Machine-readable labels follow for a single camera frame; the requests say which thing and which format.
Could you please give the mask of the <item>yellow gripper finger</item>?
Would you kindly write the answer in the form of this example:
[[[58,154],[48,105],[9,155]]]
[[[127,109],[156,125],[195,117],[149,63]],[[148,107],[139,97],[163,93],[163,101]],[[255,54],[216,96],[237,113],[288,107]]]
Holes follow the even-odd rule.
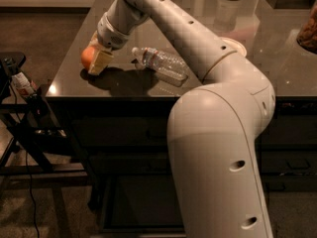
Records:
[[[113,54],[108,51],[94,50],[88,73],[99,75],[110,64],[113,58]]]

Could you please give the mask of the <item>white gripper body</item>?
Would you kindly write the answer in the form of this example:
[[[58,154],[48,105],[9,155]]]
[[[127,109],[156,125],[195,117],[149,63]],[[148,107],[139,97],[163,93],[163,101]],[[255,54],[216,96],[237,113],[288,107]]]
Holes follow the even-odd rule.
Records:
[[[91,37],[91,45],[99,45],[105,49],[116,51],[122,49],[129,36],[118,31],[110,22],[108,13],[104,13]]]

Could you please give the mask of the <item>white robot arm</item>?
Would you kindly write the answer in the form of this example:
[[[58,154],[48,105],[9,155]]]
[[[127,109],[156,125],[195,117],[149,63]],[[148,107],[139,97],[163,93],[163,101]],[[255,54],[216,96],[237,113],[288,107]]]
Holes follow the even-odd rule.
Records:
[[[95,40],[121,49],[152,19],[201,86],[167,123],[170,165],[186,238],[273,238],[255,151],[275,106],[267,77],[171,0],[115,0]]]

